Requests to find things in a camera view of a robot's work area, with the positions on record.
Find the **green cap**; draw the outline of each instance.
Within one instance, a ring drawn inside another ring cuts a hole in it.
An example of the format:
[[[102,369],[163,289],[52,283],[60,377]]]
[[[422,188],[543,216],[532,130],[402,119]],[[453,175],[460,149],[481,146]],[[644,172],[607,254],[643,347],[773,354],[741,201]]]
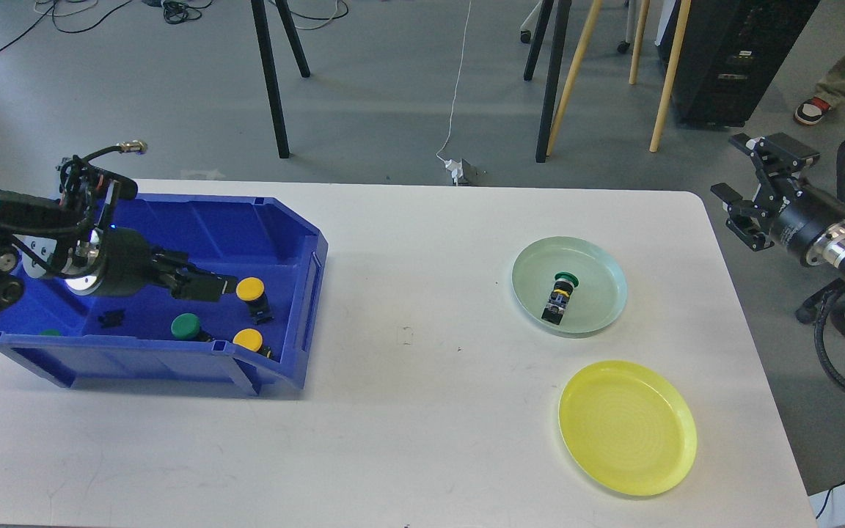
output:
[[[573,287],[577,287],[579,285],[579,279],[576,278],[576,275],[567,273],[567,271],[560,271],[560,273],[556,274],[556,280],[566,279],[573,283]]]
[[[195,314],[181,314],[172,320],[172,335],[186,341],[194,339],[201,331],[201,320]]]

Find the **tripod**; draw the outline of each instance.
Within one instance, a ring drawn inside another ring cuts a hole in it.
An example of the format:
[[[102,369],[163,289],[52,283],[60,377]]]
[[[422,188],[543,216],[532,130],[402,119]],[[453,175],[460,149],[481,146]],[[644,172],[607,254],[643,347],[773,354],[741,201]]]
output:
[[[310,77],[311,71],[308,63],[305,62],[305,51],[302,51],[302,44],[299,41],[299,33],[296,32],[295,23],[292,22],[292,11],[289,10],[289,3],[286,0],[275,0],[276,9],[279,10],[279,19],[282,20],[282,27],[285,28],[285,36],[292,46],[292,54],[299,65],[299,73],[303,78]],[[276,133],[276,147],[279,150],[279,157],[289,157],[289,140],[285,135],[285,118],[282,116],[282,101],[279,100],[279,81],[276,79],[276,62],[272,57],[272,42],[269,40],[269,27],[266,23],[266,0],[251,0],[252,20],[256,26],[256,40],[259,41],[259,56],[263,61],[263,74],[266,77],[266,91],[269,97],[269,111],[272,113],[272,128]]]

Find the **yellow plate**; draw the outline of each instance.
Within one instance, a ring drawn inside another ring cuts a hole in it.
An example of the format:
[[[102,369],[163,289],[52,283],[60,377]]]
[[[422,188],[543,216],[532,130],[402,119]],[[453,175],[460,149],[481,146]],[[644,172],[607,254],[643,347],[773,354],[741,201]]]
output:
[[[627,361],[573,375],[560,398],[560,431],[579,467],[622,494],[663,494],[697,455],[687,402],[661,375]]]

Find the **black tripod leg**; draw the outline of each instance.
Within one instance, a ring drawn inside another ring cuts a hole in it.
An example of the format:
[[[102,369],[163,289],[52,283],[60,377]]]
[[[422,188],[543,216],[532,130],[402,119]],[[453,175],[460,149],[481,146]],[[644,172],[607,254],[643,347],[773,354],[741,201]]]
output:
[[[299,73],[302,77],[312,75],[305,62],[305,51],[302,50],[302,43],[299,41],[299,33],[292,21],[292,11],[289,10],[288,0],[276,0],[276,9],[279,10],[279,19],[282,19],[282,27],[285,27],[285,36],[289,37],[289,44],[292,45],[292,54],[296,56],[296,64],[299,65]]]
[[[289,157],[289,139],[285,135],[285,118],[282,117],[279,81],[276,79],[276,62],[272,58],[272,44],[266,23],[266,0],[249,0],[249,3],[252,6],[252,20],[256,25],[256,40],[259,40],[259,56],[263,60],[269,110],[272,111],[272,128],[276,131],[276,147],[279,148],[279,157],[285,159]]]
[[[553,28],[553,50],[549,54],[549,72],[546,74],[546,93],[543,96],[543,113],[540,114],[540,134],[537,136],[536,161],[546,161],[546,147],[549,146],[550,128],[553,126],[553,105],[556,104],[556,88],[560,84],[560,64],[563,63],[563,47],[566,46],[566,24],[573,0],[559,0],[556,9],[556,26]]]
[[[524,67],[524,81],[533,79],[533,70],[537,67],[537,59],[540,58],[540,47],[543,45],[543,37],[546,34],[546,27],[549,25],[549,14],[553,11],[553,0],[543,0],[540,7],[540,16],[537,17],[537,27],[530,38],[530,53],[527,54],[527,66]]]

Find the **wooden pole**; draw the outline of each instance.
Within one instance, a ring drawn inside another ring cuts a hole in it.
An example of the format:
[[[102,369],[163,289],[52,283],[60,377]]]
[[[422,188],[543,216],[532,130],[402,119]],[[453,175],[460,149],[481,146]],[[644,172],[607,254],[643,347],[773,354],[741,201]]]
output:
[[[628,84],[637,83],[637,63],[641,60],[641,40],[644,40],[644,23],[648,20],[650,7],[651,0],[641,1],[641,11],[637,15],[637,32],[634,33],[634,51],[631,53],[631,74],[628,75]]]
[[[667,122],[667,110],[670,108],[670,94],[673,92],[673,81],[677,77],[677,64],[680,63],[680,50],[684,47],[684,33],[687,32],[687,19],[690,18],[691,0],[681,0],[680,14],[677,16],[677,30],[673,33],[673,46],[670,48],[670,63],[667,64],[667,75],[664,77],[664,91],[660,94],[660,106],[657,107],[657,121],[654,123],[654,134],[651,135],[651,152],[656,153],[660,146],[660,137],[664,133]]]
[[[563,116],[566,114],[569,96],[573,93],[573,84],[576,83],[579,66],[582,64],[582,58],[589,48],[589,41],[593,37],[593,31],[596,30],[596,22],[598,21],[600,10],[601,0],[593,0],[593,4],[589,9],[589,16],[586,17],[586,23],[582,27],[582,34],[579,36],[576,54],[573,55],[573,63],[570,64],[569,73],[566,75],[566,86],[563,87],[563,94],[560,96],[560,105],[556,109],[556,118],[553,120],[553,128],[549,134],[549,143],[546,146],[547,156],[553,154],[553,146],[556,144],[556,136],[560,133],[560,124],[563,124]]]

